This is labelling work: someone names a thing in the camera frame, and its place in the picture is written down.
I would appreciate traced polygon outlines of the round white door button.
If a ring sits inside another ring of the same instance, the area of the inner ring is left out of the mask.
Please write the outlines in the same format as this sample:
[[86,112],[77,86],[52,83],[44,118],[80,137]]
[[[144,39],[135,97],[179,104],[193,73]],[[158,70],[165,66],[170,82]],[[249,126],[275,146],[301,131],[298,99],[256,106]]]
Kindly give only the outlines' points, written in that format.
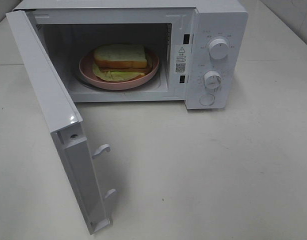
[[203,106],[212,106],[215,102],[215,96],[210,93],[204,94],[199,98],[199,102]]

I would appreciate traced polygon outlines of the toast sandwich with lettuce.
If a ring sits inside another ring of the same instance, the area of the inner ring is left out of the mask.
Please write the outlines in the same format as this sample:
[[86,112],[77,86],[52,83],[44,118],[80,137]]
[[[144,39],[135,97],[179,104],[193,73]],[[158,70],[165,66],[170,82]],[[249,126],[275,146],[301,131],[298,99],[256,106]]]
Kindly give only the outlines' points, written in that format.
[[93,61],[102,71],[148,71],[145,47],[141,44],[101,45],[93,51]]

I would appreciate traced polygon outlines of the pink round plate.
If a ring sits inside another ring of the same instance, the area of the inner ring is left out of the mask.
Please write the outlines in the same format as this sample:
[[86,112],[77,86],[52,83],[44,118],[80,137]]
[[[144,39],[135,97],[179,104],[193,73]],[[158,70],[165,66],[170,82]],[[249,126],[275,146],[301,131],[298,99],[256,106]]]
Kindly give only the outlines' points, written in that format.
[[146,73],[136,69],[101,70],[94,62],[92,52],[82,57],[78,66],[83,79],[94,87],[113,91],[128,90],[147,83],[157,73],[160,64],[158,55],[146,49],[145,56],[148,62]]

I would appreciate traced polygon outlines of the white microwave door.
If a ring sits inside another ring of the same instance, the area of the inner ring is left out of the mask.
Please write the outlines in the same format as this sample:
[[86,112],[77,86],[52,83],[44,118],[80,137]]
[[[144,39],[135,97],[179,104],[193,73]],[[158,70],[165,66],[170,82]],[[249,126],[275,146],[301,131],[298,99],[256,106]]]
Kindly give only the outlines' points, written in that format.
[[23,10],[9,12],[6,18],[83,219],[92,235],[111,224],[111,214],[117,202],[116,189],[101,193],[95,169],[95,160],[104,152],[109,152],[110,145],[100,145],[91,153],[83,129],[83,118],[39,38],[34,18]]

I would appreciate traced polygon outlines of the lower white microwave knob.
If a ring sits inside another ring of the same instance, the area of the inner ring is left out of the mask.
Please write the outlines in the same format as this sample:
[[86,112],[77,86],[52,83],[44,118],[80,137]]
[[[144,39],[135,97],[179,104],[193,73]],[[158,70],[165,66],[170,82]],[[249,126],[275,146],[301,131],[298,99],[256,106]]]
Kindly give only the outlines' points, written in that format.
[[215,70],[210,70],[203,75],[204,86],[207,89],[216,89],[221,85],[222,78]]

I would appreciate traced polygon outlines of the white microwave knob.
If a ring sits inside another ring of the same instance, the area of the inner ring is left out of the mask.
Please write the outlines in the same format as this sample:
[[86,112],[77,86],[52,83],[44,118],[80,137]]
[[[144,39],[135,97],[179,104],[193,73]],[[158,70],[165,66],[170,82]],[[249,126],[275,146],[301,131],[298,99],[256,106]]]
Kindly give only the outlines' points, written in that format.
[[204,86],[207,89],[216,89],[221,85],[222,78],[215,70],[210,70],[203,75]]
[[208,44],[209,55],[215,60],[221,60],[228,55],[229,42],[225,37],[218,36]]

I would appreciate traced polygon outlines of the white microwave oven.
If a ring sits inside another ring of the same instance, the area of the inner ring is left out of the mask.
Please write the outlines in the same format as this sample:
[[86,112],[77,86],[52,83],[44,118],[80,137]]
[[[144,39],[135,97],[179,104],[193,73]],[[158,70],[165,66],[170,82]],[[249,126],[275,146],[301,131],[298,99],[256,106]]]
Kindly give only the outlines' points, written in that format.
[[24,0],[7,19],[44,102],[221,109],[248,13],[237,0]]

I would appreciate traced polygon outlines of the glass microwave turntable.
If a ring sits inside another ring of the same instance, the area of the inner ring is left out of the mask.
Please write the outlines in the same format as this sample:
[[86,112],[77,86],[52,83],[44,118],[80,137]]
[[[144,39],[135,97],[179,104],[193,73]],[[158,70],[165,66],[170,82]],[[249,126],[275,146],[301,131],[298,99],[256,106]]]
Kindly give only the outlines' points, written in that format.
[[86,80],[86,78],[80,73],[79,70],[74,71],[74,76],[76,80],[82,85],[85,86],[86,88],[95,90],[97,92],[134,92],[134,91],[154,91],[158,89],[161,85],[161,79],[160,79],[160,70],[157,71],[155,76],[151,78],[148,82],[129,89],[124,89],[124,90],[108,90],[108,89],[103,89],[96,87]]

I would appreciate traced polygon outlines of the upper white microwave knob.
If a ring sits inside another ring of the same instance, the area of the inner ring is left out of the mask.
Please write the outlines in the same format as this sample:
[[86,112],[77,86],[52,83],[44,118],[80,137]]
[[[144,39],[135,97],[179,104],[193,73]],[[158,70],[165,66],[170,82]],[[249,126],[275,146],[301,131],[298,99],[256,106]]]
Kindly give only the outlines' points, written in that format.
[[225,37],[218,36],[208,44],[209,55],[215,60],[221,60],[228,55],[229,42]]

